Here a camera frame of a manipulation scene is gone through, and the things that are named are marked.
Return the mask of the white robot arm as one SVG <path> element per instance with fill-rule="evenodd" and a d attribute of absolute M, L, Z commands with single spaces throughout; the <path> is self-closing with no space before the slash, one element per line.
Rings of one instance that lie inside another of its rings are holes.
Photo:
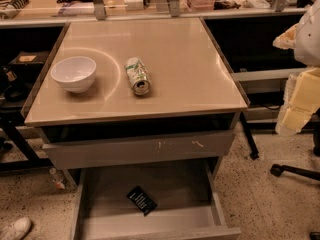
<path fill-rule="evenodd" d="M 300 21 L 273 41 L 273 46 L 292 49 L 296 61 L 306 65 L 290 74 L 285 85 L 275 131 L 282 136 L 299 133 L 320 108 L 320 0 L 316 0 Z"/>

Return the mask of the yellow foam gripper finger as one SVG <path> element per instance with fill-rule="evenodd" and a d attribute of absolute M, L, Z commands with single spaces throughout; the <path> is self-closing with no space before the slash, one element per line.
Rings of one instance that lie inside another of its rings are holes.
<path fill-rule="evenodd" d="M 286 81 L 275 131 L 281 136 L 300 133 L 320 108 L 320 68 L 307 67 L 299 74 L 290 74 Z"/>

